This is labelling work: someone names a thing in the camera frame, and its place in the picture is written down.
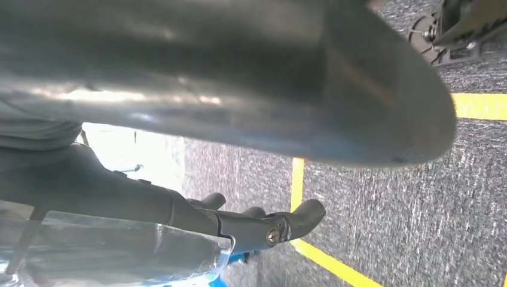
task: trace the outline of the yellow line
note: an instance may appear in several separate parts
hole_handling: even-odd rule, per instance
[[[453,94],[456,115],[459,118],[507,121],[507,94]],[[292,161],[291,211],[303,202],[304,160]],[[291,241],[294,248],[354,287],[382,287],[377,282],[346,266],[320,249],[301,240]],[[503,283],[507,287],[507,274]]]
[[[507,121],[507,94],[453,94],[456,116]]]
[[[303,175],[304,160],[302,158],[293,159],[291,210],[295,210],[303,202]],[[301,239],[293,240],[291,243],[299,253],[354,287],[382,287],[377,282]]]
[[[503,279],[503,287],[507,287],[507,272],[505,272],[505,278]]]

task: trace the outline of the gray fabric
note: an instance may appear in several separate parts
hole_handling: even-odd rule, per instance
[[[0,102],[0,147],[46,151],[73,143],[82,123],[33,118]]]

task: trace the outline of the black plastic part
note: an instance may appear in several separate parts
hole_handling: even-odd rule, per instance
[[[266,241],[268,230],[275,227],[272,223],[240,213],[218,212],[216,215],[220,221],[220,235],[234,240],[233,254],[272,247]]]
[[[221,193],[212,193],[206,196],[202,200],[196,200],[196,199],[187,199],[188,202],[195,206],[200,207],[204,209],[212,209],[212,210],[218,210],[220,207],[222,207],[227,201],[225,197]]]
[[[266,215],[260,207],[244,213],[217,211],[225,203],[220,193],[203,200],[187,200],[176,191],[106,170],[89,147],[78,143],[45,152],[1,148],[0,182],[0,200],[34,207],[30,217],[33,223],[16,244],[9,274],[16,271],[49,211],[163,224],[226,237],[234,241],[235,254],[268,249],[304,236],[325,214],[316,200],[305,201],[294,213]],[[115,232],[107,231],[112,241],[121,236]],[[128,244],[149,240],[147,232],[141,231]],[[185,256],[191,258],[189,266],[205,257],[198,246],[195,253]]]
[[[247,214],[258,216],[260,210],[251,209]],[[231,212],[217,213],[220,234],[234,239],[235,254],[264,250],[278,243],[301,238],[317,227],[325,215],[326,210],[318,200],[303,202],[293,213],[276,212],[262,219]],[[270,231],[278,234],[276,242],[267,241]]]
[[[282,228],[282,241],[301,238],[310,233],[326,216],[324,205],[318,200],[304,201],[294,212],[276,212],[267,219]]]
[[[254,218],[263,218],[266,216],[266,211],[264,211],[264,209],[262,209],[258,206],[254,206],[254,207],[250,207],[249,209],[245,210],[243,212],[243,214],[247,215],[247,216],[254,217]]]
[[[0,149],[0,199],[51,210],[153,222],[218,235],[216,221],[176,191],[106,170],[93,151],[73,144],[46,152]]]

